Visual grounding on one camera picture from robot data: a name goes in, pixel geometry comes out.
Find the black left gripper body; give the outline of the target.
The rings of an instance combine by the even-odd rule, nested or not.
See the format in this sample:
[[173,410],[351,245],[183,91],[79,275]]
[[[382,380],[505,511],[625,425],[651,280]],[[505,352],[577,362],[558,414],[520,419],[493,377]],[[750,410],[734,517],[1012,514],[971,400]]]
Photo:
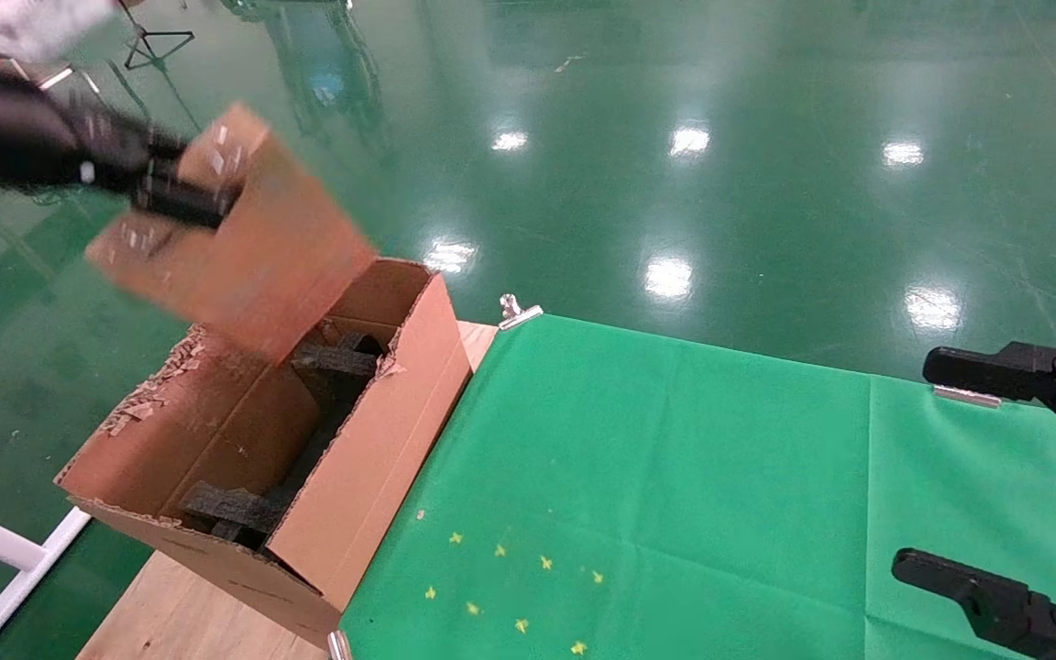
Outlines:
[[129,193],[159,155],[154,126],[94,100],[55,99],[0,72],[0,184]]

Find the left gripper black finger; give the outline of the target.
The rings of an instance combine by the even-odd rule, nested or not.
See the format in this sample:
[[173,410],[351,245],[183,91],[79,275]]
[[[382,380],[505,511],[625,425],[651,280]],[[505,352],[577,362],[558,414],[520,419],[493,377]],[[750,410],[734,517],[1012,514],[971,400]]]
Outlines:
[[167,168],[149,169],[130,183],[131,205],[139,212],[209,230],[221,226],[242,195],[242,184],[223,184],[211,191]]

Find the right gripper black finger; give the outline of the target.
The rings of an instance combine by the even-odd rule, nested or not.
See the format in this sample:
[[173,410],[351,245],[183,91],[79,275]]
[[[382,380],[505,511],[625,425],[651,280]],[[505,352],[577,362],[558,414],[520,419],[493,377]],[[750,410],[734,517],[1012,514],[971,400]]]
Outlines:
[[936,386],[1042,402],[1056,414],[1056,347],[1011,342],[996,354],[935,347],[923,362],[922,375]]
[[891,573],[954,601],[977,638],[1032,659],[1056,659],[1056,602],[1024,582],[914,548],[895,552]]

